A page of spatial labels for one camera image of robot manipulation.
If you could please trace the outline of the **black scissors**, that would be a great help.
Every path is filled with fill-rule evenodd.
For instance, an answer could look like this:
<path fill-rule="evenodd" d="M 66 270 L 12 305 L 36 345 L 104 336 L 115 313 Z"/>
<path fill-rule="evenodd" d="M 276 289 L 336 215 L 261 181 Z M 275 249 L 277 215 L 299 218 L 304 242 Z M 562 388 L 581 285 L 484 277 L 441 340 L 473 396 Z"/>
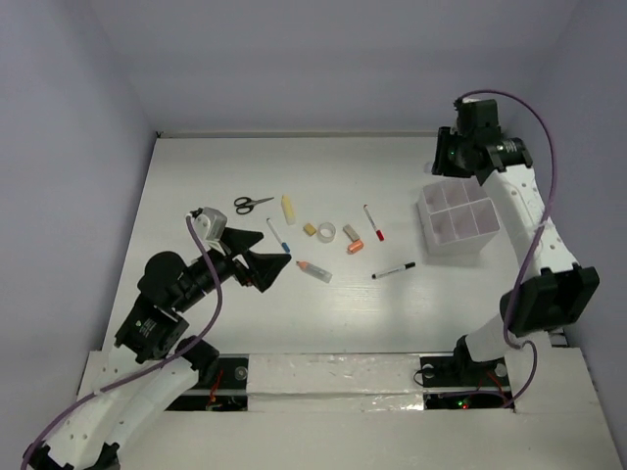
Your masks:
<path fill-rule="evenodd" d="M 261 199 L 253 199 L 250 197 L 239 197 L 234 200 L 233 206 L 237 214 L 245 215 L 254 210 L 258 205 L 272 201 L 273 197 L 266 197 Z"/>

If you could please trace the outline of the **yellow highlighter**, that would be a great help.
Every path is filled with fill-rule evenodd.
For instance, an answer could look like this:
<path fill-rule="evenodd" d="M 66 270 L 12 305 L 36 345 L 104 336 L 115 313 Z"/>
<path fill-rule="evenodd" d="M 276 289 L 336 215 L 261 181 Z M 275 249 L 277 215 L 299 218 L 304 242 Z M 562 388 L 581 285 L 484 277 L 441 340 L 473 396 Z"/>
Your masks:
<path fill-rule="evenodd" d="M 295 216 L 291 199 L 289 198 L 288 195 L 283 195 L 281 197 L 281 208 L 282 208 L 286 223 L 288 225 L 294 225 L 296 223 L 296 216 Z"/>

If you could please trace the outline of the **yellow eraser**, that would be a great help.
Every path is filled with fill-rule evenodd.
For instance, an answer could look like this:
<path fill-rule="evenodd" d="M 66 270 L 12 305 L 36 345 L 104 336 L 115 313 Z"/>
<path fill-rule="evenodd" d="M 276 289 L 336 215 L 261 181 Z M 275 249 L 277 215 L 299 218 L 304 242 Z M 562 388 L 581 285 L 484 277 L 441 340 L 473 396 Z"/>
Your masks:
<path fill-rule="evenodd" d="M 310 223 L 307 223 L 303 229 L 308 236 L 313 236 L 316 233 L 315 227 Z"/>

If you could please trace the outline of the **clear tape roll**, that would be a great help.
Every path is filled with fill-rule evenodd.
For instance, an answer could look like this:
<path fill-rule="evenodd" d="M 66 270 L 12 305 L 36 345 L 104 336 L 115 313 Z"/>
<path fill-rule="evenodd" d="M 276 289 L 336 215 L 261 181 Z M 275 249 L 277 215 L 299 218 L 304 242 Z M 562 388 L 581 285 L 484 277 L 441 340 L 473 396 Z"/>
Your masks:
<path fill-rule="evenodd" d="M 324 244 L 331 243 L 336 236 L 337 230 L 333 223 L 323 222 L 317 228 L 318 240 Z"/>

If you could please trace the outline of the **grey eraser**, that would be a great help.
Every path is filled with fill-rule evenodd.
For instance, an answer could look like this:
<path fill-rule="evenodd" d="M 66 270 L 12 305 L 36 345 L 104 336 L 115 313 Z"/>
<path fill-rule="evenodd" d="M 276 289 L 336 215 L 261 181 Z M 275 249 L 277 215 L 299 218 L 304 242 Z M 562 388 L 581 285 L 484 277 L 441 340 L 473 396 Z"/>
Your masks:
<path fill-rule="evenodd" d="M 349 237 L 352 243 L 357 242 L 361 238 L 357 231 L 350 224 L 346 224 L 343 227 L 343 231 Z"/>

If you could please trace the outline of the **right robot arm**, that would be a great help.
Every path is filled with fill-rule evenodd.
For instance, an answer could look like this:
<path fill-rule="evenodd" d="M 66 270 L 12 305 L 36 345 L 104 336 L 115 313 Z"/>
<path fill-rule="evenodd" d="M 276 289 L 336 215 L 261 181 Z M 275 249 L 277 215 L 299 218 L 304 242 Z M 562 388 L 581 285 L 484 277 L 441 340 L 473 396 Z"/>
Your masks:
<path fill-rule="evenodd" d="M 580 264 L 551 219 L 557 178 L 542 197 L 527 145 L 502 130 L 499 95 L 477 90 L 456 98 L 456 123 L 439 129 L 431 169 L 438 176 L 476 180 L 504 224 L 519 265 L 499 313 L 458 339 L 450 368 L 463 384 L 476 382 L 487 363 L 510 350 L 534 349 L 530 334 L 575 323 L 600 285 L 597 270 Z"/>

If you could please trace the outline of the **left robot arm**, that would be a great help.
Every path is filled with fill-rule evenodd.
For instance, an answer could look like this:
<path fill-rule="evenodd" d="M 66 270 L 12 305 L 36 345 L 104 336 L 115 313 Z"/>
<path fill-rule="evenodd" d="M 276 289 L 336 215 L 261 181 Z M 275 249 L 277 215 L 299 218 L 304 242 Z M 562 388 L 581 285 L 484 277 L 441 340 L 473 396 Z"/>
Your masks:
<path fill-rule="evenodd" d="M 226 228 L 220 250 L 191 264 L 174 252 L 146 263 L 139 295 L 90 393 L 62 412 L 24 453 L 24 469 L 118 469 L 128 449 L 183 392 L 211 384 L 219 352 L 188 335 L 183 313 L 222 283 L 267 290 L 288 254 L 256 254 L 261 232 Z"/>

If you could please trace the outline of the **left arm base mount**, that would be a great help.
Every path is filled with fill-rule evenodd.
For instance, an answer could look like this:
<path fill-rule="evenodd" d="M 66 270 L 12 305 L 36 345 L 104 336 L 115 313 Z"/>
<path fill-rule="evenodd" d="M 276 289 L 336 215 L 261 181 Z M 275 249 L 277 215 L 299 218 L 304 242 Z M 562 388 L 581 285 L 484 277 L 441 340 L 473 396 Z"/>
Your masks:
<path fill-rule="evenodd" d="M 215 377 L 183 393 L 169 405 L 167 411 L 246 411 L 248 369 L 247 355 L 222 356 Z"/>

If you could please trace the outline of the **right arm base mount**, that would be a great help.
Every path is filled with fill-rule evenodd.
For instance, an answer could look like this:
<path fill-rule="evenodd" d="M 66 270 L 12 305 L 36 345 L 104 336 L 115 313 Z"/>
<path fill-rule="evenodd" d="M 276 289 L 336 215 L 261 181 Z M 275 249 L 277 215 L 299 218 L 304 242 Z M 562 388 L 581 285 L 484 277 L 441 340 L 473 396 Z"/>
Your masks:
<path fill-rule="evenodd" d="M 422 356 L 412 380 L 427 410 L 513 408 L 505 359 L 475 362 L 461 343 L 451 354 Z"/>

